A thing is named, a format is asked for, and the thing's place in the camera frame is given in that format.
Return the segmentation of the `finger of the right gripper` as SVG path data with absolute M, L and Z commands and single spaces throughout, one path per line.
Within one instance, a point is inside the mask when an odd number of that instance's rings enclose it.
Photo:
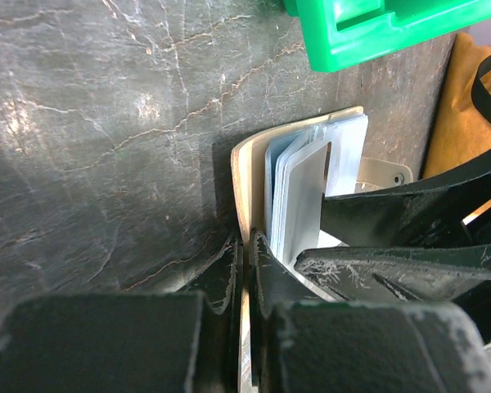
M 446 301 L 491 282 L 491 244 L 306 250 L 295 270 L 335 300 Z
M 469 246 L 463 219 L 491 200 L 491 149 L 432 178 L 323 200 L 321 229 L 349 246 Z

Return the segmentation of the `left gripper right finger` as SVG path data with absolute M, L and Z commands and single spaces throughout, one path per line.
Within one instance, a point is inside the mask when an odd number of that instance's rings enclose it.
M 260 311 L 262 392 L 491 392 L 491 282 L 454 300 Z

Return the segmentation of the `green plastic bin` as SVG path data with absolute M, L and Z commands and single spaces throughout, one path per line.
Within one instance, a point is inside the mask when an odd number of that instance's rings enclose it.
M 491 18 L 491 0 L 286 0 L 311 70 L 334 73 Z

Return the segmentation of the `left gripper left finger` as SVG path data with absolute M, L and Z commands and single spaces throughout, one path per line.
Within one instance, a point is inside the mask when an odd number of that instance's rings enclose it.
M 0 327 L 0 392 L 234 392 L 242 244 L 168 294 L 40 296 Z

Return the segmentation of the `beige leather card holder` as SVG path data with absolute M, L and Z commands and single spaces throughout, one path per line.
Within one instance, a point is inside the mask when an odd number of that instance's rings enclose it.
M 340 240 L 320 229 L 322 198 L 410 183 L 406 166 L 362 155 L 368 118 L 360 106 L 266 129 L 232 149 L 236 212 L 250 266 L 242 337 L 250 340 L 250 378 L 260 390 L 262 313 L 284 300 L 332 301 L 295 270 L 306 249 Z

